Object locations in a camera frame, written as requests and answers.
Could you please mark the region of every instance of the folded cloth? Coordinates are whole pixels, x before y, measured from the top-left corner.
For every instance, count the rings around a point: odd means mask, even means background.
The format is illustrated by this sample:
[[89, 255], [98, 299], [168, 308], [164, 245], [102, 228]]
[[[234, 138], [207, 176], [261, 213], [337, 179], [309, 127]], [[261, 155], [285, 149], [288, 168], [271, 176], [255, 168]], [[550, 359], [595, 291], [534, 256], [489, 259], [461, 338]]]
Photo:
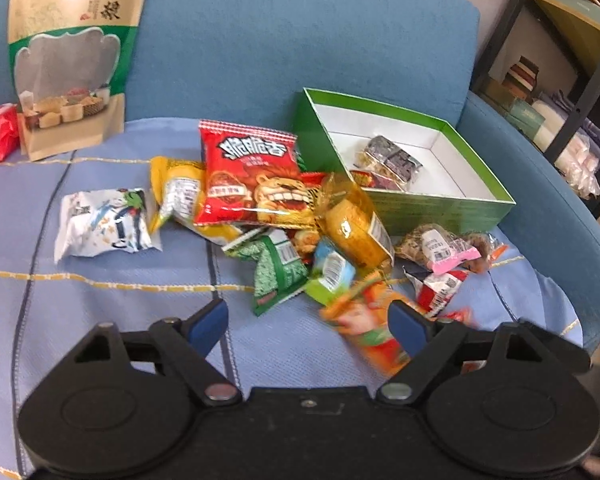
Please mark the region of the folded cloth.
[[[551, 99], [567, 114], [570, 114], [573, 110], [574, 104], [569, 101], [567, 97], [565, 97], [565, 95], [562, 93], [562, 90], [554, 92], [554, 94], [551, 96]], [[584, 122], [582, 123], [582, 129], [600, 147], [600, 128], [592, 123], [588, 118], [585, 118]]]
[[[544, 92], [540, 92], [540, 100], [544, 103], [546, 103], [548, 106], [550, 106], [552, 108], [552, 110], [554, 110], [558, 115], [560, 115], [560, 117], [562, 117], [564, 120], [567, 119], [569, 112], [565, 111], [565, 109], [559, 105], [558, 103], [555, 102], [554, 100], [554, 96], [556, 94], [549, 96], [547, 94], [545, 94]], [[590, 143], [589, 143], [589, 151], [600, 161], [600, 145], [599, 143], [596, 141], [596, 139], [591, 136], [588, 131], [586, 129], [584, 129], [584, 125], [578, 128], [578, 131], [576, 132], [578, 134], [580, 134], [583, 137], [588, 137], [590, 139]]]

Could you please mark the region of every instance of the silver bolt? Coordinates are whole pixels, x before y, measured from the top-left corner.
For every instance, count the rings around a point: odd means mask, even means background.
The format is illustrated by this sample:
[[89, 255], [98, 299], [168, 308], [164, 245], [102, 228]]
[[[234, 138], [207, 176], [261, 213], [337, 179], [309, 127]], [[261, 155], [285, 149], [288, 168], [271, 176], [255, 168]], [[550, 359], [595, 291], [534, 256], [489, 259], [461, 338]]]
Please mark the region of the silver bolt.
[[411, 387], [404, 383], [387, 383], [381, 391], [384, 398], [389, 400], [407, 400], [413, 393]]
[[208, 386], [205, 395], [211, 400], [231, 400], [238, 394], [238, 388], [228, 383], [216, 383]]

